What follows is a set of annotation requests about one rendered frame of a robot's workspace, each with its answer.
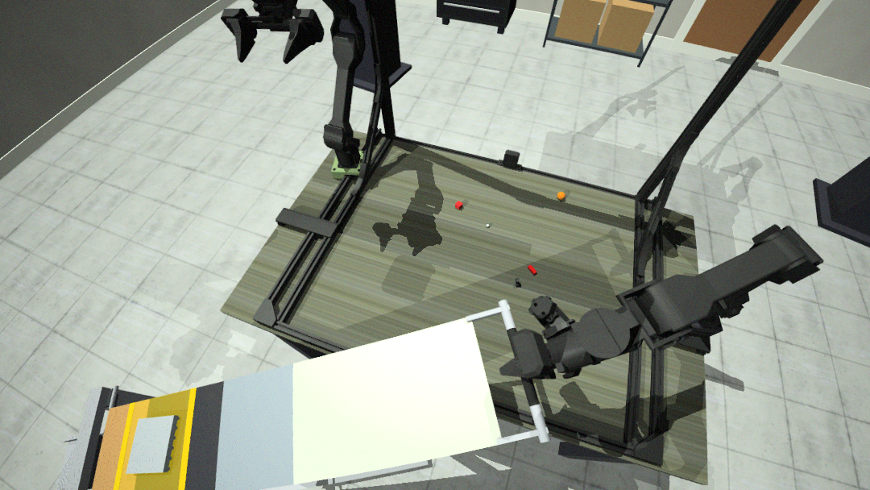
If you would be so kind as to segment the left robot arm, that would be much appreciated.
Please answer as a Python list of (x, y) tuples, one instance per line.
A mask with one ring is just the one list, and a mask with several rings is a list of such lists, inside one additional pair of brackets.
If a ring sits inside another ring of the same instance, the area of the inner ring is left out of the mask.
[[(586, 312), (577, 328), (580, 344), (604, 360), (638, 350), (643, 340), (650, 350), (663, 351), (688, 339), (697, 321), (714, 323), (716, 314), (721, 319), (740, 314), (742, 304), (749, 301), (748, 292), (759, 284), (794, 284), (818, 272), (817, 266), (823, 263), (791, 226), (781, 229), (774, 224), (752, 240), (749, 251), (697, 276), (651, 280), (616, 295), (622, 306), (614, 311), (596, 308)], [(533, 298), (528, 311), (545, 328), (544, 339), (576, 322), (547, 296)], [(665, 339), (655, 343), (657, 337)]]

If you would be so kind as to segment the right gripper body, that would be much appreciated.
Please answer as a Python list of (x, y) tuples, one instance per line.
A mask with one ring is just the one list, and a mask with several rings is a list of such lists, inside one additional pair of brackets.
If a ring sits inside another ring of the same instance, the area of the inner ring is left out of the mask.
[[(316, 11), (314, 9), (297, 9), (297, 0), (287, 1), (286, 12), (282, 12), (282, 10), (278, 8), (278, 5), (259, 5), (259, 8), (257, 8), (259, 10), (259, 17), (247, 17), (248, 14), (244, 9), (224, 9), (222, 11), (221, 20), (226, 25), (226, 19), (239, 19), (244, 28), (246, 28), (251, 35), (252, 39), (256, 39), (257, 29), (290, 31), (289, 19), (292, 19), (292, 17), (295, 17), (296, 19), (305, 19), (309, 31), (311, 31), (316, 43), (321, 43), (324, 37), (324, 28), (321, 25), (320, 19), (317, 17)], [(226, 26), (228, 27), (228, 25)], [(231, 31), (230, 27), (228, 28)], [(232, 34), (234, 35), (234, 32), (232, 32)]]

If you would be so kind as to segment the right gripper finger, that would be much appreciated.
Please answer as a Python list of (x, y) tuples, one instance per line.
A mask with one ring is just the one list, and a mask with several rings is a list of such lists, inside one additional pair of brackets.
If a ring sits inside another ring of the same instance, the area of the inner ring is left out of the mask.
[(303, 19), (289, 19), (290, 33), (284, 50), (283, 62), (289, 63), (298, 54), (304, 51), (311, 45), (315, 45), (316, 41), (313, 38), (309, 27)]
[(226, 19), (226, 24), (234, 32), (236, 39), (238, 60), (242, 63), (246, 60), (248, 54), (253, 48), (256, 41), (252, 39), (249, 32), (244, 28), (239, 19)]

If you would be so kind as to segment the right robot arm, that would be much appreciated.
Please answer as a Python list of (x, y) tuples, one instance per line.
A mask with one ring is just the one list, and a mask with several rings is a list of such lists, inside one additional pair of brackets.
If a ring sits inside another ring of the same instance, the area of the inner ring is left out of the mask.
[[(259, 5), (278, 5), (286, 11), (287, 0), (252, 0), (254, 9)], [(324, 144), (334, 149), (339, 168), (357, 169), (360, 161), (360, 139), (353, 138), (350, 125), (350, 107), (353, 92), (355, 69), (363, 60), (365, 53), (365, 30), (357, 17), (356, 6), (349, 0), (322, 0), (333, 12), (331, 23), (331, 42), (333, 57), (337, 64), (337, 76), (333, 100), (333, 116), (324, 126)], [(342, 19), (348, 19), (355, 34), (340, 31)], [(336, 150), (335, 150), (336, 149)], [(348, 151), (347, 151), (348, 150)]]

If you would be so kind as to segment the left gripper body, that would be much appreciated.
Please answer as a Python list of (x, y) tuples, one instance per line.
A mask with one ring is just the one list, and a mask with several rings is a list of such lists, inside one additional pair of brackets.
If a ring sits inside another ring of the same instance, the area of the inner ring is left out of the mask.
[[(533, 330), (523, 329), (512, 333), (526, 379), (549, 376), (553, 369), (557, 369), (558, 373), (564, 373), (564, 379), (569, 379), (579, 376), (582, 368), (588, 364), (599, 364), (604, 361), (603, 358), (590, 355), (581, 346), (577, 333), (578, 322), (570, 324), (570, 327), (572, 328), (546, 339), (547, 343), (544, 342), (541, 334)], [(578, 369), (574, 370), (575, 368)]]

